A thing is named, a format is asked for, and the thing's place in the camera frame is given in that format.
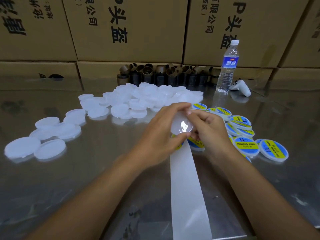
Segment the plastic bottle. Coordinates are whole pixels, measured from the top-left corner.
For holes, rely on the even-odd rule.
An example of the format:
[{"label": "plastic bottle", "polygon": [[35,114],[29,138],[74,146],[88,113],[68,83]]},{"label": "plastic bottle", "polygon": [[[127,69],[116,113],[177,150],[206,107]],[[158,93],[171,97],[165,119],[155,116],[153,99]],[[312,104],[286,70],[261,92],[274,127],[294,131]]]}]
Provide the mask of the plastic bottle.
[{"label": "plastic bottle", "polygon": [[216,90],[218,92],[228,92],[230,85],[232,83],[233,72],[237,67],[237,62],[239,59],[238,53],[239,40],[231,40],[230,47],[224,53],[221,72],[217,82]]}]

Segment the white game controller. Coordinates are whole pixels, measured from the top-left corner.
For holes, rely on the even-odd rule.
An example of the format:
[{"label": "white game controller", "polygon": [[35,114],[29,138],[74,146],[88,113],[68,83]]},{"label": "white game controller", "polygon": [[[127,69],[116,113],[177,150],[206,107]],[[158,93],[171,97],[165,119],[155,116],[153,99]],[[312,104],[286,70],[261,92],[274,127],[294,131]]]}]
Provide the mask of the white game controller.
[{"label": "white game controller", "polygon": [[239,90],[244,96],[249,97],[251,95],[250,89],[244,80],[237,80],[231,85],[230,90]]}]

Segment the person's left hand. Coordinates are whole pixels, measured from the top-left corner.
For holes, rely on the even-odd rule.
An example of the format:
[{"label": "person's left hand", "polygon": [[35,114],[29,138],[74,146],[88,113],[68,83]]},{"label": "person's left hand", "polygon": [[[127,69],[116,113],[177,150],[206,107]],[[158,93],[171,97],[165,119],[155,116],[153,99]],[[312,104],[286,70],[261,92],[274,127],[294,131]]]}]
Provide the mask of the person's left hand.
[{"label": "person's left hand", "polygon": [[190,106],[190,103],[173,103],[163,107],[150,121],[141,139],[130,152],[143,167],[148,168],[161,163],[190,136],[190,132],[185,132],[170,138],[174,116],[178,111],[186,111]]}]

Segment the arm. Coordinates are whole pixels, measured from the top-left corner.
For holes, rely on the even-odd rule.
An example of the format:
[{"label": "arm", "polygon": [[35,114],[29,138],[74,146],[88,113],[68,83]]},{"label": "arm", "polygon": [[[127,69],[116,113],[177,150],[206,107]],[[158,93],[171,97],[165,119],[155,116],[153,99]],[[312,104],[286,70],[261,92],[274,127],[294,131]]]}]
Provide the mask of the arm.
[{"label": "arm", "polygon": [[281,194],[230,143],[224,121],[201,110],[188,112],[210,152],[211,162],[226,174],[258,239],[320,239],[310,225]]},{"label": "arm", "polygon": [[164,161],[190,133],[170,138],[174,115],[190,103],[163,107],[147,125],[141,140],[81,193],[32,232],[28,240],[99,239],[122,196],[146,168]]}]

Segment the stainless steel table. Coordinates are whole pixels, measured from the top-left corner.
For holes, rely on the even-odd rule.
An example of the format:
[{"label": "stainless steel table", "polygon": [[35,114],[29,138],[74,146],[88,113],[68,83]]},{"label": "stainless steel table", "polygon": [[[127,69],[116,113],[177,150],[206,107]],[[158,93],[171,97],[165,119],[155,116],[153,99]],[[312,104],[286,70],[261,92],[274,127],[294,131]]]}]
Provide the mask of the stainless steel table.
[{"label": "stainless steel table", "polygon": [[[314,226],[320,226],[320,92],[256,90],[244,98],[204,90],[203,103],[225,107],[247,117],[254,138],[273,139],[289,151],[289,159],[277,164],[261,156],[252,164]],[[0,91],[0,147],[28,136],[44,117],[61,119],[79,108],[71,91]],[[59,158],[39,162],[11,161],[0,155],[0,238],[21,239],[48,218],[65,201],[95,179],[141,135],[151,111],[141,120],[87,119],[82,134],[67,142]],[[213,239],[252,236],[246,214],[223,173],[197,153],[194,161]],[[106,226],[103,239],[172,239],[170,162],[143,172],[130,186]]]}]

